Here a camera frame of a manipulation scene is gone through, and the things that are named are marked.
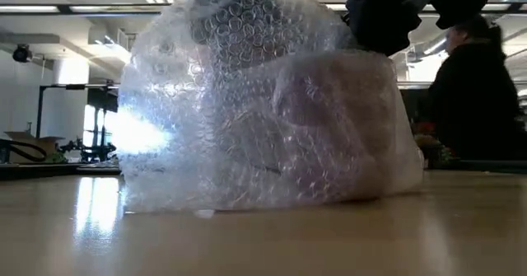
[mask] wooden table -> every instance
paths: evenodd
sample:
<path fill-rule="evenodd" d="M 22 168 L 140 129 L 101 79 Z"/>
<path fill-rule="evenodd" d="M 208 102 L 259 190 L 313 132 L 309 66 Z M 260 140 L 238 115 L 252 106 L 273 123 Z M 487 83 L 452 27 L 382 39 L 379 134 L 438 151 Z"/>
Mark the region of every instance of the wooden table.
<path fill-rule="evenodd" d="M 527 275 L 527 176 L 261 213 L 125 213 L 115 178 L 0 183 L 0 275 Z"/>

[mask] plastic bag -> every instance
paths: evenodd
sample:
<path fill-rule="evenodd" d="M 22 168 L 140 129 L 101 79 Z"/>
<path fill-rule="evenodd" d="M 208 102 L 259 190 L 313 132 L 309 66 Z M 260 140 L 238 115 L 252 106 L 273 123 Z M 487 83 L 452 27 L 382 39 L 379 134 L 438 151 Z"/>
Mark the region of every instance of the plastic bag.
<path fill-rule="evenodd" d="M 390 60 L 315 0 L 179 0 L 119 91 L 133 211 L 276 208 L 411 189 L 422 167 Z"/>

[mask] cardboard box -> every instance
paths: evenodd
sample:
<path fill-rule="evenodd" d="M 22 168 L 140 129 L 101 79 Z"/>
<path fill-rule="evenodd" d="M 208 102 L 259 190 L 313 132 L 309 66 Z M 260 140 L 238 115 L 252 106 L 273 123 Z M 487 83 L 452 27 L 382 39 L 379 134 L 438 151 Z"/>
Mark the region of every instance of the cardboard box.
<path fill-rule="evenodd" d="M 9 138 L 13 141 L 17 141 L 20 143 L 27 143 L 31 145 L 35 145 L 36 147 L 42 148 L 47 154 L 52 155 L 54 154 L 56 149 L 56 143 L 58 140 L 62 140 L 63 138 L 60 137 L 44 137 L 44 138 L 35 138 L 33 135 L 27 132 L 5 132 Z M 29 147 L 17 147 L 23 152 L 29 154 L 33 157 L 42 157 L 42 155 L 37 152 L 35 149 L 31 149 Z M 33 163 L 33 161 L 27 160 L 24 157 L 21 157 L 14 152 L 11 152 L 9 156 L 9 162 L 15 163 L 15 164 L 27 164 L 27 163 Z"/>

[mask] black jacket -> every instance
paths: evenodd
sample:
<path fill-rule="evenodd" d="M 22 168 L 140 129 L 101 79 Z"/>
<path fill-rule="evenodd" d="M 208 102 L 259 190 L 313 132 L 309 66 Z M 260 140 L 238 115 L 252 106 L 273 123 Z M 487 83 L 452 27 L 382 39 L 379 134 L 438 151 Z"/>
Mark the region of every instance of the black jacket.
<path fill-rule="evenodd" d="M 518 94 L 500 50 L 488 44 L 457 48 L 437 73 L 429 100 L 437 137 L 457 156 L 524 158 Z"/>

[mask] window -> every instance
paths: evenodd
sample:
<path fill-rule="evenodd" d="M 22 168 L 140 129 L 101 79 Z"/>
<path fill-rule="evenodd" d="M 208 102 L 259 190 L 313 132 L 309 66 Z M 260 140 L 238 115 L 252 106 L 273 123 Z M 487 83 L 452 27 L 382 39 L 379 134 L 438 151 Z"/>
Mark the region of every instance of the window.
<path fill-rule="evenodd" d="M 84 134 L 82 136 L 82 144 L 87 147 L 107 145 L 112 142 L 113 132 L 117 113 L 112 111 L 105 112 L 102 109 L 95 108 L 91 105 L 86 105 L 84 109 Z M 104 143 L 102 133 L 105 131 Z"/>

